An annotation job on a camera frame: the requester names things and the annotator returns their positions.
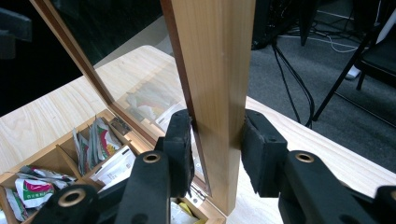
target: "black cable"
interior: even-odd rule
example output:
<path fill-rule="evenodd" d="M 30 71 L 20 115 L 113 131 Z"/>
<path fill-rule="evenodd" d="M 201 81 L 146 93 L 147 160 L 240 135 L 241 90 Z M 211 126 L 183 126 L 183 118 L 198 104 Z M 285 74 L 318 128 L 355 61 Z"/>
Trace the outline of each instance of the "black cable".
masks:
<path fill-rule="evenodd" d="M 346 24 L 344 25 L 344 31 L 347 30 L 347 24 L 349 23 L 350 18 L 352 18 L 352 14 L 354 11 L 355 11 L 355 8 L 353 7 L 352 10 L 350 10 L 350 14 L 349 14 L 349 17 L 347 18 Z"/>
<path fill-rule="evenodd" d="M 338 19 L 338 20 L 336 20 L 336 21 L 330 22 L 329 24 L 330 24 L 330 25 L 333 25 L 333 24 L 335 24 L 335 23 L 337 23 L 337 22 L 339 22 L 339 21 L 344 21 L 344 20 L 346 20 L 346 19 L 345 19 L 345 18 L 340 18 L 340 19 Z"/>
<path fill-rule="evenodd" d="M 327 22 L 324 22 L 324 21 L 316 21 L 316 22 L 319 23 L 319 24 L 322 24 L 322 25 L 329 26 L 329 27 L 331 27 L 331 28 L 333 28 L 333 29 L 335 29 L 335 30 L 338 30 L 338 31 L 323 31 L 323 30 L 319 30 L 319 29 L 317 29 L 316 27 L 313 26 L 312 28 L 313 28 L 314 30 L 316 30 L 316 31 L 319 31 L 319 32 L 322 32 L 322 33 L 327 33 L 328 35 L 338 35 L 338 36 L 340 36 L 341 38 L 345 38 L 345 39 L 348 39 L 348 40 L 357 42 L 356 40 L 350 38 L 350 37 L 353 36 L 353 37 L 355 37 L 356 39 L 358 39 L 359 42 L 362 41 L 363 33 L 360 32 L 360 31 L 356 31 L 356 30 L 347 30 L 347 27 L 346 27 L 346 26 L 344 26 L 344 29 L 341 29 L 341 28 L 338 28 L 338 27 L 333 26 L 332 23 L 327 23 Z"/>
<path fill-rule="evenodd" d="M 311 93 L 309 92 L 308 88 L 305 86 L 303 79 L 298 75 L 298 73 L 293 69 L 293 67 L 291 66 L 291 64 L 288 62 L 288 60 L 286 59 L 286 57 L 283 55 L 282 51 L 280 50 L 280 48 L 276 45 L 276 42 L 273 42 L 273 49 L 279 54 L 280 58 L 282 59 L 283 63 L 288 67 L 289 71 L 291 72 L 291 74 L 294 76 L 294 78 L 296 79 L 297 83 L 300 85 L 300 87 L 302 88 L 304 95 L 309 103 L 309 119 L 307 121 L 307 123 L 305 124 L 306 127 L 312 127 L 312 119 L 314 117 L 314 113 L 315 113 L 315 102 L 314 99 L 311 95 Z"/>
<path fill-rule="evenodd" d="M 323 23 L 325 25 L 329 25 L 328 23 L 322 22 L 322 21 L 318 21 L 318 23 Z M 293 26 L 290 27 L 290 29 L 283 33 L 283 35 L 291 35 L 291 36 L 299 36 L 300 35 L 300 30 L 293 30 L 293 29 L 299 29 L 298 24 L 295 24 Z M 323 33 L 326 36 L 331 37 L 332 39 L 348 39 L 349 41 L 352 41 L 354 43 L 359 44 L 361 42 L 361 37 L 362 32 L 358 32 L 358 31 L 328 31 L 328 30 L 320 30 L 317 28 L 317 24 L 313 25 L 308 33 L 308 36 L 311 35 L 320 35 L 318 33 Z"/>
<path fill-rule="evenodd" d="M 273 50 L 274 50 L 276 62 L 277 62 L 277 65 L 279 66 L 280 74 L 282 75 L 282 80 L 283 80 L 283 83 L 285 84 L 286 92 L 287 92 L 287 94 L 288 94 L 288 97 L 289 97 L 289 100 L 290 100 L 290 103 L 291 103 L 291 107 L 293 108 L 294 115 L 296 116 L 297 121 L 298 121 L 299 123 L 301 123 L 301 121 L 300 121 L 300 116 L 298 115 L 298 112 L 297 112 L 297 109 L 296 109 L 296 107 L 295 107 L 295 105 L 294 105 L 293 99 L 291 98 L 291 94 L 290 94 L 290 91 L 289 91 L 289 86 L 288 86 L 288 83 L 286 82 L 285 74 L 283 73 L 283 69 L 282 69 L 282 65 L 280 64 L 279 59 L 277 58 L 277 53 L 276 53 L 275 45 L 276 45 L 276 42 L 273 41 L 272 47 L 273 47 Z"/>

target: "wood grain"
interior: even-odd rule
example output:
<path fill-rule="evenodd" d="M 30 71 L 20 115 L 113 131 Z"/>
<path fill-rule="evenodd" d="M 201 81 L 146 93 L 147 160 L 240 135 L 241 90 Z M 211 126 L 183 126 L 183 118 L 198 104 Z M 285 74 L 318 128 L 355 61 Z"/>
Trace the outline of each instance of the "wood grain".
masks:
<path fill-rule="evenodd" d="M 0 172 L 106 109 L 85 77 L 0 118 Z"/>
<path fill-rule="evenodd" d="M 172 0 L 211 201 L 226 215 L 235 207 L 254 4 Z"/>
<path fill-rule="evenodd" d="M 178 31 L 177 31 L 177 25 L 176 25 L 176 20 L 175 20 L 175 13 L 174 13 L 174 8 L 172 5 L 172 0 L 161 0 L 161 6 L 163 8 L 163 16 L 166 21 L 166 27 L 168 29 L 169 33 L 169 38 L 172 46 L 172 50 L 174 52 L 174 57 L 175 61 L 177 64 L 177 71 L 178 71 L 178 76 L 180 79 L 181 86 L 183 88 L 183 95 L 184 99 L 187 105 L 187 110 L 189 111 L 189 115 L 191 116 L 191 126 L 193 130 L 193 135 L 195 138 L 195 144 L 198 148 L 198 154 L 200 158 L 200 163 L 202 164 L 202 171 L 203 171 L 203 176 L 196 178 L 198 179 L 200 183 L 198 183 L 198 186 L 202 188 L 207 194 L 211 195 L 211 189 L 210 189 L 210 183 L 209 183 L 209 178 L 207 175 L 206 171 L 206 165 L 205 165 L 205 156 L 203 151 L 201 150 L 202 144 L 201 144 L 201 138 L 198 133 L 198 128 L 197 128 L 197 122 L 196 122 L 196 116 L 195 116 L 195 109 L 194 105 L 192 103 L 191 99 L 191 91 L 190 91 L 190 84 L 189 84 L 189 79 L 187 77 L 187 72 L 186 72 L 186 65 L 184 63 L 184 58 L 183 58 L 183 52 L 181 50 L 180 46 L 180 39 L 178 37 Z"/>
<path fill-rule="evenodd" d="M 95 70 L 116 101 L 150 82 L 166 88 L 177 101 L 183 100 L 175 59 L 152 46 L 137 48 Z"/>

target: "black chair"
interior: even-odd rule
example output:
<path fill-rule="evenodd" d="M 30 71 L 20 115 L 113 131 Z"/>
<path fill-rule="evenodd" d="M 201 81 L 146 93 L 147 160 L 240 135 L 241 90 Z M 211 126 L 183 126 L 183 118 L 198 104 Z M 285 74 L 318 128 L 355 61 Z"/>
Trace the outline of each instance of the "black chair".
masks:
<path fill-rule="evenodd" d="M 318 120 L 321 112 L 326 107 L 327 103 L 329 103 L 329 101 L 332 99 L 332 96 L 336 93 L 335 91 L 338 89 L 338 87 L 341 85 L 341 82 L 347 76 L 347 73 L 349 69 L 352 67 L 352 65 L 355 65 L 357 68 L 361 70 L 361 77 L 359 79 L 357 90 L 361 89 L 361 84 L 366 74 L 369 74 L 372 77 L 384 78 L 387 80 L 388 84 L 393 82 L 393 86 L 395 86 L 394 84 L 396 84 L 396 37 L 387 36 L 381 42 L 375 45 L 372 44 L 370 48 L 365 50 L 365 48 L 368 46 L 370 42 L 375 41 L 380 29 L 381 26 L 379 24 L 376 24 L 375 27 L 370 32 L 368 32 L 366 37 L 364 37 L 358 49 L 347 63 L 346 67 L 344 68 L 339 78 L 335 81 L 334 85 L 332 86 L 332 89 L 327 94 L 323 103 L 320 105 L 318 111 L 313 117 L 313 121 Z M 372 113 L 371 111 L 368 111 L 366 109 L 364 110 L 376 116 L 377 118 L 382 119 L 378 115 Z M 395 124 L 390 123 L 385 119 L 382 120 L 396 128 Z"/>

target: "chair leg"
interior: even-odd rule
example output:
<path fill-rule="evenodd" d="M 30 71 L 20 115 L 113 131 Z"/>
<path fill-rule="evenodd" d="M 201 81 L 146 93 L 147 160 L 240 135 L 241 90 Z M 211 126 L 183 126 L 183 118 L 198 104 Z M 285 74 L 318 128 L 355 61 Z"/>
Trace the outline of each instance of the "chair leg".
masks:
<path fill-rule="evenodd" d="M 361 90 L 361 85 L 363 84 L 363 80 L 365 76 L 366 74 L 361 72 L 361 77 L 359 78 L 359 82 L 358 82 L 358 86 L 356 87 L 356 90 L 358 91 Z"/>
<path fill-rule="evenodd" d="M 338 87 L 341 85 L 341 82 L 343 82 L 344 78 L 347 76 L 347 73 L 349 69 L 353 65 L 353 58 L 351 60 L 352 63 L 349 63 L 346 68 L 344 68 L 344 71 L 341 73 L 341 75 L 338 77 L 338 79 L 335 81 L 334 85 L 332 86 L 332 89 L 329 91 L 327 94 L 326 98 L 324 98 L 323 103 L 320 105 L 317 113 L 315 113 L 314 117 L 312 118 L 313 121 L 317 121 L 321 112 L 323 111 L 324 107 L 329 103 L 329 101 L 332 99 L 332 96 L 334 95 L 335 91 L 337 91 Z"/>

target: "wooden frame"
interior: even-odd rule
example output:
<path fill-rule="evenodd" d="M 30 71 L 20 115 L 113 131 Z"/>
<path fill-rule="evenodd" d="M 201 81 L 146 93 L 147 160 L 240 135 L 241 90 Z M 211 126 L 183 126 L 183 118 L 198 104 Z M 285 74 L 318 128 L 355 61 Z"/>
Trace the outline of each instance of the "wooden frame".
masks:
<path fill-rule="evenodd" d="M 155 139 L 113 104 L 50 0 L 31 2 L 109 108 L 153 146 Z M 228 215 L 235 207 L 255 1 L 162 3 L 198 147 L 202 148 L 211 202 Z"/>

